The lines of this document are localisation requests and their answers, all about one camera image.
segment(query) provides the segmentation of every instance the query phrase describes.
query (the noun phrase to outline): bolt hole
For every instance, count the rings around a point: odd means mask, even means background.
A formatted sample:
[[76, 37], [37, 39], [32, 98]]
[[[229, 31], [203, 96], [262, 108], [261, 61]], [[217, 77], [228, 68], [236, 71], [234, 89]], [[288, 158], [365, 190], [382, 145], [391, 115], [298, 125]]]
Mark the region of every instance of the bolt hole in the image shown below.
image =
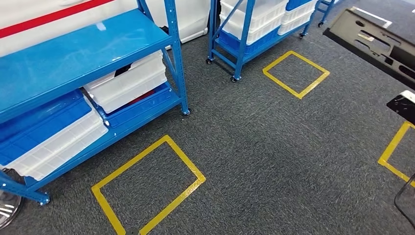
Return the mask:
[[356, 24], [360, 27], [365, 27], [365, 24], [362, 23], [361, 21], [356, 21]]

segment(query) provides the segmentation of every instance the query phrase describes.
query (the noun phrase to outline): blue plastic crate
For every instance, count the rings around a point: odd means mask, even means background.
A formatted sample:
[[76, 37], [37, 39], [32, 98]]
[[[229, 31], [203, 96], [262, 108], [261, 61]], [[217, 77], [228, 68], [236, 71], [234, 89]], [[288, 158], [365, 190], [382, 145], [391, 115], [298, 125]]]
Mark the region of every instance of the blue plastic crate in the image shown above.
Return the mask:
[[159, 85], [153, 91], [154, 94], [138, 101], [137, 103], [125, 105], [110, 114], [104, 114], [103, 110], [101, 110], [100, 114], [105, 115], [105, 120], [110, 123], [111, 127], [117, 127], [144, 113], [145, 111], [167, 101], [171, 97], [172, 93], [171, 86], [168, 82]]
[[309, 1], [312, 1], [312, 0], [289, 0], [287, 5], [285, 6], [285, 10], [291, 11], [303, 4], [308, 3]]
[[0, 123], [0, 165], [7, 165], [92, 109], [78, 89]]
[[[267, 42], [274, 40], [275, 37], [280, 37], [278, 35], [278, 29], [279, 27], [269, 32], [267, 35], [263, 36], [262, 38], [258, 39], [256, 42], [252, 43], [251, 45], [246, 45], [244, 55], [248, 56], [251, 53], [254, 53], [258, 49], [260, 49], [261, 47], [265, 46]], [[237, 37], [233, 36], [232, 34], [221, 30], [219, 34], [219, 41], [231, 47], [232, 49], [239, 51], [239, 45], [241, 44], [241, 41]]]

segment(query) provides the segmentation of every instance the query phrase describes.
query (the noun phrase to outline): blue metal shelf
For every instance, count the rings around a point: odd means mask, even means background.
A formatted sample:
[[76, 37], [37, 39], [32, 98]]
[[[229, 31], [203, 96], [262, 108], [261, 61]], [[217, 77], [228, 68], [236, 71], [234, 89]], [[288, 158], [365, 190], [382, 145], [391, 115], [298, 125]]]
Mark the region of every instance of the blue metal shelf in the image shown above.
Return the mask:
[[[291, 34], [293, 34], [294, 32], [298, 31], [300, 28], [304, 27], [307, 24], [308, 24], [308, 22], [307, 23], [304, 23], [301, 26], [298, 26], [297, 28], [291, 30], [290, 32], [288, 32], [288, 33], [286, 33], [284, 35], [278, 35], [277, 37], [274, 37], [272, 41], [268, 41], [266, 44], [264, 44], [263, 47], [255, 50], [254, 52], [250, 53], [249, 55], [244, 55], [242, 57], [243, 64], [249, 62], [250, 60], [254, 59], [258, 55], [260, 55], [261, 53], [263, 53], [264, 51], [266, 51], [266, 50], [270, 49], [271, 47], [275, 46], [276, 44], [278, 44], [279, 42], [281, 42], [282, 40], [284, 40], [286, 37], [290, 36]], [[223, 48], [229, 54], [233, 55], [234, 57], [238, 57], [239, 52], [237, 50], [231, 48], [230, 46], [226, 45], [225, 43], [222, 43], [219, 40], [219, 38], [215, 39], [215, 43], [217, 43], [221, 48]]]
[[144, 113], [134, 117], [133, 119], [113, 128], [109, 127], [108, 132], [102, 136], [100, 139], [95, 141], [93, 144], [88, 146], [86, 149], [82, 150], [78, 155], [73, 157], [71, 160], [66, 162], [63, 166], [58, 168], [56, 171], [51, 173], [50, 175], [46, 176], [41, 181], [32, 182], [32, 185], [29, 186], [27, 189], [28, 191], [38, 190], [47, 183], [53, 181], [60, 175], [66, 173], [67, 171], [71, 170], [75, 166], [81, 164], [85, 161], [86, 156], [93, 156], [100, 151], [104, 150], [109, 145], [117, 142], [118, 140], [122, 139], [123, 137], [127, 136], [131, 132], [139, 129], [140, 127], [144, 126], [145, 124], [149, 123], [150, 121], [154, 120], [158, 116], [164, 114], [165, 112], [169, 111], [171, 108], [175, 107], [176, 105], [180, 104], [181, 99], [177, 96], [175, 92], [172, 92], [171, 97], [161, 103], [160, 105], [145, 111]]
[[0, 57], [0, 123], [172, 43], [135, 9]]
[[[177, 87], [177, 91], [174, 91], [166, 82], [162, 91], [169, 89], [172, 91], [171, 95], [165, 95], [163, 100], [154, 97], [160, 103], [146, 106], [147, 110], [141, 106], [140, 112], [120, 112], [118, 117], [125, 122], [109, 127], [104, 136], [41, 181], [25, 177], [25, 184], [21, 184], [0, 170], [1, 190], [38, 201], [41, 205], [46, 204], [49, 196], [37, 191], [39, 188], [176, 105], [181, 105], [183, 114], [190, 113], [184, 84], [176, 7], [174, 0], [164, 0], [164, 4], [168, 34], [154, 24], [145, 0], [138, 0], [139, 9], [0, 58], [0, 123], [157, 50], [163, 51], [163, 57]], [[171, 46], [174, 64], [165, 50], [166, 46]]]
[[[247, 37], [248, 37], [249, 27], [250, 27], [250, 24], [251, 24], [251, 16], [252, 16], [252, 12], [253, 12], [254, 5], [255, 5], [255, 0], [247, 0], [248, 2], [247, 2], [247, 6], [246, 6], [246, 11], [245, 11], [245, 18], [244, 18], [244, 24], [243, 24], [243, 29], [242, 29], [242, 36], [241, 36], [241, 40], [240, 40], [239, 50], [235, 50], [235, 49], [231, 48], [230, 46], [222, 43], [217, 38], [219, 33], [222, 31], [223, 26], [229, 21], [231, 16], [234, 14], [236, 9], [239, 7], [241, 2], [243, 2], [243, 1], [244, 0], [238, 0], [238, 2], [236, 2], [235, 7], [229, 13], [227, 18], [222, 22], [222, 24], [219, 26], [219, 28], [217, 28], [217, 23], [216, 23], [216, 21], [217, 21], [217, 19], [216, 19], [216, 16], [217, 16], [217, 7], [216, 7], [217, 0], [211, 0], [210, 1], [209, 54], [207, 56], [207, 63], [210, 64], [214, 60], [214, 55], [216, 55], [217, 57], [222, 59], [225, 63], [227, 63], [229, 66], [234, 68], [235, 73], [231, 78], [232, 82], [236, 82], [236, 81], [241, 79], [242, 66], [245, 63], [249, 62], [250, 60], [252, 60], [255, 57], [257, 57], [258, 55], [260, 55], [261, 53], [263, 53], [266, 50], [268, 50], [269, 48], [273, 47], [274, 45], [276, 45], [277, 43], [282, 41], [284, 38], [286, 38], [288, 35], [294, 33], [295, 31], [297, 31], [300, 27], [304, 26], [303, 32], [300, 33], [300, 38], [303, 38], [304, 36], [306, 36], [308, 28], [310, 26], [310, 22], [313, 21], [314, 15], [316, 13], [316, 11], [314, 11], [313, 14], [310, 17], [310, 20], [308, 22], [304, 23], [302, 26], [297, 27], [296, 29], [294, 29], [294, 30], [282, 35], [282, 36], [272, 37], [272, 40], [269, 40], [266, 43], [264, 43], [264, 46], [262, 46], [258, 49], [255, 49], [255, 51], [250, 52], [249, 55], [245, 55], [245, 49], [246, 49], [246, 46], [247, 46], [246, 41], [247, 41]], [[320, 4], [320, 1], [321, 0], [318, 0], [316, 2], [316, 6], [318, 6]], [[236, 58], [236, 63], [233, 63], [231, 60], [229, 60], [224, 55], [222, 55], [219, 51], [217, 51], [216, 46], [220, 46], [221, 48], [223, 48], [224, 50], [229, 52], [230, 55], [235, 57]]]

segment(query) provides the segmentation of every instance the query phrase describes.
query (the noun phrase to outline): translucent plastic bin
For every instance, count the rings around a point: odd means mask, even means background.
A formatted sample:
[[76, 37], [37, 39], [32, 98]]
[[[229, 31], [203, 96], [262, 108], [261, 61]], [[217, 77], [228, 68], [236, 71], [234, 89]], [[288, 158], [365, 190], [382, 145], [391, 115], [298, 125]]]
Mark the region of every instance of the translucent plastic bin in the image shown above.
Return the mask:
[[7, 165], [91, 111], [80, 90], [0, 124], [0, 165]]
[[291, 11], [286, 11], [284, 14], [284, 17], [282, 18], [282, 23], [287, 24], [291, 21], [296, 20], [299, 17], [302, 17], [304, 14], [307, 14], [310, 11], [313, 11], [316, 7], [317, 1], [318, 0], [312, 0], [306, 4], [303, 4], [297, 8], [294, 8]]
[[125, 105], [116, 112], [106, 115], [106, 120], [109, 122], [111, 127], [117, 127], [134, 117], [144, 113], [145, 111], [154, 108], [171, 97], [171, 86], [168, 82], [161, 84], [156, 87], [154, 93], [131, 105]]
[[289, 0], [285, 9], [287, 11], [291, 11], [303, 4], [308, 3], [309, 1], [312, 1], [312, 0]]
[[108, 131], [99, 113], [92, 110], [38, 146], [4, 166], [39, 181], [95, 142]]
[[[262, 38], [272, 30], [276, 29], [278, 26], [281, 25], [282, 17], [284, 16], [284, 13], [278, 15], [271, 21], [269, 21], [267, 24], [263, 25], [262, 27], [258, 28], [257, 30], [249, 31], [248, 37], [247, 37], [247, 45], [251, 45], [252, 43], [256, 42], [258, 39]], [[223, 22], [225, 20], [225, 16], [220, 15], [221, 21]], [[223, 31], [232, 34], [239, 40], [241, 40], [242, 36], [242, 29], [243, 25], [241, 24], [235, 24], [231, 21], [228, 21], [226, 25], [223, 27]]]
[[[221, 0], [222, 11], [221, 15], [226, 19], [233, 7], [236, 5], [237, 0]], [[249, 26], [250, 31], [255, 31], [269, 21], [275, 19], [275, 17], [285, 12], [285, 5], [288, 0], [256, 0], [255, 6], [252, 12], [251, 24]], [[247, 1], [243, 1], [238, 9], [229, 19], [232, 23], [243, 26], [245, 20]]]
[[134, 62], [125, 73], [114, 77], [113, 72], [85, 85], [84, 88], [105, 113], [110, 113], [166, 82], [165, 76], [152, 79], [154, 74], [165, 69], [162, 52], [157, 51]]
[[290, 21], [288, 23], [283, 23], [279, 27], [278, 35], [284, 35], [287, 32], [303, 25], [304, 23], [308, 22], [310, 20], [311, 15], [313, 14], [314, 10], [311, 10], [310, 12], [298, 17], [297, 19]]

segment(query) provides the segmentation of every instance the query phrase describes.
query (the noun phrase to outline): yellow tape square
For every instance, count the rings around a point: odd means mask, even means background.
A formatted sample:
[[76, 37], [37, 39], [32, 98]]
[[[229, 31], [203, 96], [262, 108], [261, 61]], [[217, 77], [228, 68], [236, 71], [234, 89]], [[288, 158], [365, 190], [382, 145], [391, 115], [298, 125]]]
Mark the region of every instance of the yellow tape square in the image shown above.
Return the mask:
[[406, 176], [404, 173], [400, 172], [395, 167], [393, 167], [391, 164], [389, 164], [388, 159], [392, 155], [396, 147], [398, 146], [399, 142], [401, 142], [402, 138], [404, 137], [404, 135], [406, 134], [406, 132], [409, 130], [410, 127], [415, 129], [415, 126], [412, 123], [408, 121], [403, 123], [401, 128], [398, 130], [396, 135], [393, 137], [392, 141], [389, 143], [388, 147], [386, 147], [385, 151], [383, 152], [383, 154], [380, 156], [379, 160], [377, 161], [380, 165], [383, 165], [384, 167], [389, 169], [391, 172], [399, 176], [404, 181], [408, 181], [409, 177]]
[[180, 157], [180, 159], [186, 164], [187, 167], [193, 172], [197, 177], [196, 181], [191, 184], [184, 192], [182, 192], [176, 199], [174, 199], [167, 207], [165, 207], [160, 213], [156, 215], [150, 222], [148, 222], [141, 230], [140, 235], [145, 235], [150, 232], [160, 221], [162, 221], [169, 213], [171, 213], [182, 201], [184, 201], [194, 190], [196, 190], [205, 180], [204, 175], [199, 171], [199, 169], [192, 163], [192, 161], [184, 154], [184, 152], [177, 146], [177, 144], [168, 136], [165, 135], [160, 140], [156, 141], [154, 144], [146, 148], [144, 151], [139, 153], [137, 156], [129, 160], [126, 164], [122, 165], [120, 168], [115, 170], [113, 173], [105, 177], [98, 184], [91, 187], [91, 190], [104, 211], [105, 215], [108, 217], [108, 220], [111, 222], [114, 230], [118, 235], [125, 235], [125, 229], [121, 225], [121, 222], [115, 215], [114, 211], [111, 209], [110, 204], [105, 199], [104, 195], [101, 193], [101, 188], [108, 184], [111, 180], [115, 179], [121, 173], [125, 172], [128, 168], [136, 164], [142, 158], [144, 158], [151, 151], [159, 147], [161, 144], [166, 142], [174, 150], [174, 152]]
[[[294, 55], [296, 57], [298, 57], [299, 59], [307, 62], [308, 64], [312, 65], [313, 67], [317, 68], [318, 70], [322, 71], [323, 74], [317, 78], [314, 82], [312, 82], [310, 85], [308, 85], [308, 87], [306, 87], [304, 90], [302, 90], [302, 92], [297, 93], [296, 91], [294, 91], [293, 89], [291, 89], [290, 87], [288, 87], [287, 85], [285, 85], [283, 82], [281, 82], [280, 80], [278, 80], [276, 77], [274, 77], [272, 74], [270, 74], [268, 71], [274, 67], [275, 65], [277, 65], [279, 62], [281, 62], [282, 60], [284, 60], [285, 58], [287, 58], [290, 55]], [[294, 52], [294, 51], [289, 51], [285, 54], [283, 54], [281, 57], [279, 57], [278, 59], [276, 59], [274, 62], [270, 63], [267, 67], [265, 67], [262, 72], [269, 77], [271, 80], [273, 80], [274, 82], [276, 82], [278, 85], [282, 86], [284, 89], [286, 89], [289, 93], [293, 94], [295, 97], [302, 99], [306, 94], [308, 94], [312, 89], [314, 89], [318, 84], [320, 84], [329, 74], [330, 72], [327, 71], [326, 69], [322, 68], [321, 66], [313, 63], [312, 61], [310, 61], [309, 59], [303, 57], [302, 55]]]

